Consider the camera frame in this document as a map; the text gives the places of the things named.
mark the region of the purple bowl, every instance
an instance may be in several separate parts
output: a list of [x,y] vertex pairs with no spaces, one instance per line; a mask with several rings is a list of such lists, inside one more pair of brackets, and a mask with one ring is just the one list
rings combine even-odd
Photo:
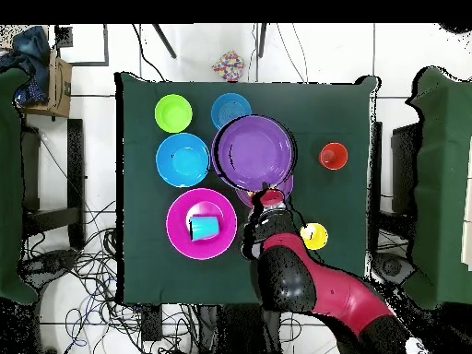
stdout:
[[293,168],[289,132],[271,118],[248,115],[217,132],[212,146],[213,166],[227,184],[244,191],[277,186]]

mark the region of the table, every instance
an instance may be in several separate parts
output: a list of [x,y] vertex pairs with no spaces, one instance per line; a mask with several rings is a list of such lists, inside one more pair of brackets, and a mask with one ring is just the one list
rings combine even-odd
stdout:
[[[318,252],[327,264],[364,275],[370,94],[375,77],[352,85],[151,83],[121,73],[115,74],[115,82],[117,129],[124,131],[124,144],[118,146],[118,156],[124,153],[124,199],[117,200],[117,210],[124,210],[124,302],[257,302],[249,264],[239,252],[240,234],[225,253],[203,262],[179,254],[168,240],[168,209],[189,189],[171,187],[156,170],[156,151],[169,134],[158,128],[154,108],[167,94],[190,102],[194,117],[185,132],[202,138],[208,148],[217,132],[211,106],[223,93],[242,94],[253,113],[284,124],[298,147],[292,204],[307,222],[327,228],[328,244]],[[348,149],[348,164],[340,171],[328,171],[317,161],[318,152],[332,141]],[[213,171],[196,187],[221,192],[233,204],[238,225],[246,222],[249,208]]]

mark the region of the blue bowl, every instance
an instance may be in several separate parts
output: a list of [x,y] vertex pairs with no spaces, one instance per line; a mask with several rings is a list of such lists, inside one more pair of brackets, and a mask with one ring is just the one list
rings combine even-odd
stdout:
[[211,120],[217,129],[236,118],[251,115],[251,105],[239,94],[223,94],[213,103]]
[[210,168],[208,148],[200,138],[188,133],[169,136],[158,148],[156,167],[168,184],[194,186],[205,178]]

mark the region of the cardboard box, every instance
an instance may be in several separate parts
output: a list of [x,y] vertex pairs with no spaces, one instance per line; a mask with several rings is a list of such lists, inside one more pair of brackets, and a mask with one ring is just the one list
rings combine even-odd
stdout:
[[49,62],[49,100],[46,103],[20,107],[26,114],[69,117],[72,66],[51,51]]
[[42,26],[46,37],[49,39],[48,25],[0,25],[0,50],[12,50],[13,37],[34,26]]

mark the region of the white tiled floor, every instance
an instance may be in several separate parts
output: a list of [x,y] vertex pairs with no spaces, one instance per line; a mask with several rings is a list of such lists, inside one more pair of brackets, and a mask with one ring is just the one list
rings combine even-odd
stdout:
[[[234,49],[249,65],[254,50],[253,23],[243,24],[194,24],[162,25],[177,59],[172,59],[151,25],[142,26],[143,50],[146,58],[172,81],[223,82],[211,66],[228,50]],[[284,42],[294,64],[303,78],[306,77],[303,57],[291,24],[280,24]],[[418,115],[405,100],[411,94],[411,84],[418,71],[427,65],[445,67],[456,77],[472,77],[472,53],[470,34],[455,36],[442,30],[437,24],[299,24],[295,27],[303,45],[308,67],[309,81],[319,83],[353,83],[359,77],[375,74],[382,80],[378,92],[377,121],[383,122],[382,193],[391,195],[392,131],[402,125],[412,124]],[[83,28],[88,37],[80,40],[96,42],[100,47],[102,29],[95,26]],[[158,73],[139,56],[137,38],[131,25],[108,25],[109,66],[77,66],[73,68],[71,117],[84,120],[86,145],[86,201],[91,211],[101,210],[116,199],[115,162],[115,86],[113,72],[129,71],[148,80],[159,80]],[[100,61],[80,48],[65,51],[71,61]],[[246,67],[242,82],[248,81]],[[249,81],[255,82],[255,57]],[[264,57],[259,59],[259,82],[298,82],[300,77],[290,64],[275,24],[267,27]],[[35,115],[28,122],[41,129],[55,158],[66,170],[66,121]],[[41,148],[40,165],[41,207],[55,208],[66,205],[66,179],[55,167],[47,151]],[[390,210],[390,199],[382,199],[382,209]],[[115,204],[108,213],[97,218],[99,228],[115,226]],[[95,230],[88,225],[88,234]],[[67,248],[65,229],[47,233],[47,240],[40,250]],[[40,236],[32,238],[30,245]],[[100,243],[90,244],[88,251],[98,251]],[[41,307],[41,332],[45,346],[56,347],[60,352],[69,345],[71,338],[65,331],[65,316],[77,308],[87,297],[82,285],[72,276],[61,277],[47,289]],[[180,311],[176,305],[164,307],[167,314]],[[283,314],[283,319],[290,317]],[[174,319],[168,319],[169,331],[175,332]],[[284,342],[284,354],[339,354],[333,335],[315,318],[295,315],[301,324],[301,335],[293,342]],[[73,323],[77,313],[71,313],[67,322]],[[106,325],[87,324],[85,332],[92,347],[100,340]],[[282,340],[290,339],[293,329],[285,321],[280,328]],[[189,348],[188,337],[181,342],[181,349]],[[111,331],[97,346],[95,354],[139,354],[128,337]],[[153,347],[156,353],[159,346]],[[89,346],[74,346],[69,354],[90,354]]]

